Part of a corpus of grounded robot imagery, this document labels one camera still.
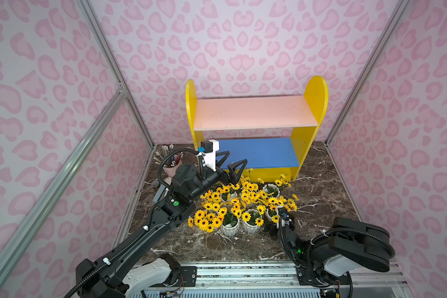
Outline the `shelf sunflower pot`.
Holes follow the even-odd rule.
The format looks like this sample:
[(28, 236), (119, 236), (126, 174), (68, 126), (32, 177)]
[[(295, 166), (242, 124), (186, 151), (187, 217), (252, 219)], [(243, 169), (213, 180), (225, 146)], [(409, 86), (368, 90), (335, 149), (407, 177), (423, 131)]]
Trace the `shelf sunflower pot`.
[(278, 223), (279, 219), (278, 209), (280, 207), (285, 207), (287, 211), (297, 211), (298, 207), (296, 206), (296, 202), (298, 201), (299, 198), (295, 194), (293, 194), (289, 199), (286, 199), (283, 196), (268, 197), (265, 202), (265, 215), (270, 222), (276, 224)]
[(227, 237), (233, 237), (238, 233), (240, 227), (240, 218), (242, 216), (241, 204), (233, 201), (222, 212), (225, 212), (225, 214), (223, 215), (221, 232)]
[(243, 211), (241, 220), (243, 230), (247, 234), (256, 234), (264, 224), (260, 211), (254, 208)]
[(218, 211), (222, 206), (222, 191), (221, 187), (215, 190), (209, 190), (201, 195), (201, 206), (205, 210)]
[(236, 199), (238, 197), (240, 197), (239, 193), (240, 193), (240, 185), (233, 185), (233, 184), (229, 184), (229, 185), (223, 185), (222, 187), (222, 192), (221, 192), (221, 201), (222, 202), (230, 202), (233, 199)]
[(274, 181), (264, 184), (263, 191), (267, 193), (268, 197), (279, 197), (284, 189), (291, 187), (292, 184), (289, 180), (289, 176), (286, 174), (280, 174), (280, 176)]
[(225, 215), (226, 212), (223, 210), (216, 212), (200, 209), (187, 219), (187, 224), (189, 227), (196, 227), (201, 231), (213, 233), (223, 225)]
[(250, 182), (247, 177), (242, 177), (238, 185), (240, 186), (239, 198), (242, 204), (246, 206), (266, 204), (268, 196), (264, 194), (259, 184)]

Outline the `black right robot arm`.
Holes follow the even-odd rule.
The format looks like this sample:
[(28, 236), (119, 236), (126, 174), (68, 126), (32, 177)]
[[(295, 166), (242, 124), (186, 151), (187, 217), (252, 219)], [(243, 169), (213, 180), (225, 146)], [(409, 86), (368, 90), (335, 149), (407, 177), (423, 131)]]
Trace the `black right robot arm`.
[(386, 229), (343, 217), (335, 218), (333, 226), (311, 240), (300, 239), (286, 213), (278, 219), (277, 227), (278, 239), (295, 264), (302, 286), (351, 284), (348, 272), (358, 268), (386, 273), (396, 255)]

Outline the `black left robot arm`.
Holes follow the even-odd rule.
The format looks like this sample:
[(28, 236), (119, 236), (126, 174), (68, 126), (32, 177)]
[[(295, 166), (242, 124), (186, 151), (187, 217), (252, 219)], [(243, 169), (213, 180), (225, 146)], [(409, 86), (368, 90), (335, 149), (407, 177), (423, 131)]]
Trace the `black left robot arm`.
[(170, 255), (163, 255), (141, 268), (135, 265), (154, 244), (188, 219), (200, 196), (218, 182), (237, 184), (247, 166), (247, 160), (241, 160), (223, 170), (221, 166), (229, 151), (218, 154), (207, 152), (204, 147), (177, 149), (166, 159), (182, 152), (195, 155), (199, 164), (182, 164), (171, 183), (159, 179), (168, 193), (153, 205), (148, 222), (96, 261), (82, 261), (76, 267), (76, 285), (66, 297), (78, 294), (81, 298), (129, 298), (149, 286), (178, 281), (180, 264)]

